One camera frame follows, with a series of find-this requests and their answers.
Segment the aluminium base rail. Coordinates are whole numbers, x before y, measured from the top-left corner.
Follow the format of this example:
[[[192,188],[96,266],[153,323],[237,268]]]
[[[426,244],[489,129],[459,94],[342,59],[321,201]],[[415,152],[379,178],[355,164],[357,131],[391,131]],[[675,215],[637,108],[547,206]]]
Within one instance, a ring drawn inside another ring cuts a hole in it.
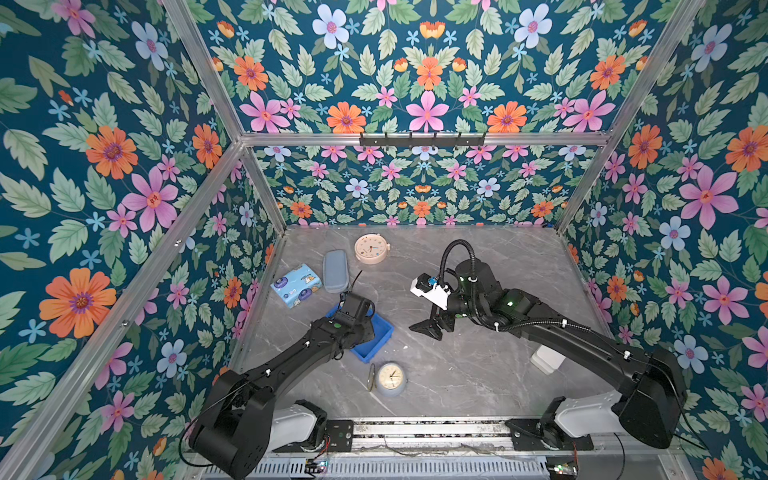
[[[330,420],[327,435],[339,452],[475,452],[480,455],[594,453],[591,437],[544,442],[532,417],[358,417]]]

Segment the grey glasses case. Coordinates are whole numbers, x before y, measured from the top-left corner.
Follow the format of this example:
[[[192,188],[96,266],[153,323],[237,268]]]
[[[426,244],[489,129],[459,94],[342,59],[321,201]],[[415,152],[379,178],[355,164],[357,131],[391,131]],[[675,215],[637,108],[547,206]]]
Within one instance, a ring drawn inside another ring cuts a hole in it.
[[[350,285],[347,254],[344,250],[332,250],[323,258],[323,282],[327,292],[345,292]]]

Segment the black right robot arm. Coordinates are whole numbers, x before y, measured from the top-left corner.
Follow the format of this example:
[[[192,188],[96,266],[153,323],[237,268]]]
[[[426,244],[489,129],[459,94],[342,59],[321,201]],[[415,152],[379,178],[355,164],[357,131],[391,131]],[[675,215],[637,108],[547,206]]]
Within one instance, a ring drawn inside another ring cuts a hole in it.
[[[671,445],[687,400],[674,353],[663,347],[648,352],[621,346],[531,293],[502,287],[490,266],[479,260],[465,260],[449,273],[455,286],[442,274],[423,273],[412,281],[411,293],[432,305],[429,318],[411,325],[412,331],[440,340],[454,330],[457,319],[465,318],[495,333],[538,343],[611,386],[605,394],[553,399],[534,438],[558,448],[590,435],[626,433],[652,448]]]

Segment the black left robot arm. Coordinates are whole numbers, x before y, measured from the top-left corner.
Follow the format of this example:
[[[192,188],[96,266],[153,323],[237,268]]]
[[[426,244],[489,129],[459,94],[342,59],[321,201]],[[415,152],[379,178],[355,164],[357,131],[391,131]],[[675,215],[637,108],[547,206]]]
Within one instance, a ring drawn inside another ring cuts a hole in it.
[[[214,382],[202,410],[189,425],[190,449],[233,479],[246,478],[265,454],[292,443],[319,440],[324,414],[298,405],[295,418],[307,418],[306,428],[277,427],[282,395],[317,367],[341,358],[345,351],[375,338],[374,303],[347,293],[330,315],[313,321],[288,349],[244,373],[228,370]]]

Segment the blue alarm clock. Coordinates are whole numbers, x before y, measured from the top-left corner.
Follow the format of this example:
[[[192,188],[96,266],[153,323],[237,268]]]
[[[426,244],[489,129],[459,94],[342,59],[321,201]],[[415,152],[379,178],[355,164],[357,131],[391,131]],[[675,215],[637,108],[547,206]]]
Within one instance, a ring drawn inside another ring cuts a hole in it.
[[[404,368],[396,362],[382,364],[375,376],[376,390],[383,396],[396,397],[403,393],[407,384]]]

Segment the blue plastic bin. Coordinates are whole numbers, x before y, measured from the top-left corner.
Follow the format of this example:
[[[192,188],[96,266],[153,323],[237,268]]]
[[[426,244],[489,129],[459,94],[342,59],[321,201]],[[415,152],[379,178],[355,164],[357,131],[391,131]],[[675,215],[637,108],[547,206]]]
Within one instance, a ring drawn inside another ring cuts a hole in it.
[[[394,333],[394,326],[381,315],[369,309],[374,338],[371,341],[356,345],[351,352],[363,363],[369,364],[376,355],[385,347]]]

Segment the aluminium cage frame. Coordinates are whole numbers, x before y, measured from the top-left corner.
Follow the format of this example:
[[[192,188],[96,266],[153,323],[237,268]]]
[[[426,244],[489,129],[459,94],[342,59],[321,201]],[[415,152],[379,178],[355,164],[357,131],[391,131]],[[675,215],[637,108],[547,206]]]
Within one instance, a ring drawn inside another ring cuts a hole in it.
[[[509,112],[607,131],[673,1],[191,1],[231,109],[162,1],[1,5],[1,448],[8,451],[232,146],[256,133],[394,133],[426,93],[447,131]],[[253,159],[269,193],[245,167]],[[589,153],[550,146],[243,149],[180,239],[40,477],[165,478],[227,365],[283,225],[553,223]]]

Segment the pink alarm clock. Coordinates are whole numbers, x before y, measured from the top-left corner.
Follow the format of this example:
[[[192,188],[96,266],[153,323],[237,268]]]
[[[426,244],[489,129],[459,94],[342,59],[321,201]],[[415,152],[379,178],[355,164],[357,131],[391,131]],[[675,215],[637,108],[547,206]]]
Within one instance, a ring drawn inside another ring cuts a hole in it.
[[[376,265],[387,259],[391,250],[390,243],[377,233],[360,236],[354,243],[356,259],[364,265]]]

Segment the black hook rail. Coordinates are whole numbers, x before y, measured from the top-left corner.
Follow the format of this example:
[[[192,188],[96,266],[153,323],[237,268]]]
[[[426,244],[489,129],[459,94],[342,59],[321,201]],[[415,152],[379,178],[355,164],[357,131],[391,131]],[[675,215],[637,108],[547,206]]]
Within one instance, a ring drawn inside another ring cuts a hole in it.
[[[485,144],[485,134],[464,133],[377,133],[361,134],[358,145],[361,147],[437,147],[452,149],[456,147],[475,147]]]

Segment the blue tissue box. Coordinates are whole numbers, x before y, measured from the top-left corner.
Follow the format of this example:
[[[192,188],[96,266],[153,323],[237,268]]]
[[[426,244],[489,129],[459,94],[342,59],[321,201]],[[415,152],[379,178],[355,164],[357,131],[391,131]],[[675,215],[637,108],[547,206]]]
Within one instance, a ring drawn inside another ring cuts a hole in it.
[[[306,301],[321,287],[320,276],[306,264],[291,270],[271,284],[272,290],[288,308]]]

